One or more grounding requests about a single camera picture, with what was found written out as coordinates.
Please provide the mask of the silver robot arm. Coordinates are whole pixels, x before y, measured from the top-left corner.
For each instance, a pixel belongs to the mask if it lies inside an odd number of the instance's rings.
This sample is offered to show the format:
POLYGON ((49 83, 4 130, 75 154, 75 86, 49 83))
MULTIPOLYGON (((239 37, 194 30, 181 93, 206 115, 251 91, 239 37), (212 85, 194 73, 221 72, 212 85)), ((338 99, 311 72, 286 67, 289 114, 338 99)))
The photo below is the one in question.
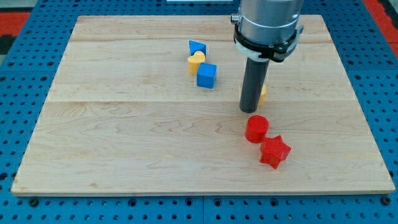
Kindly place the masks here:
POLYGON ((296 30, 303 0, 242 0, 231 23, 250 42, 277 45, 296 30))

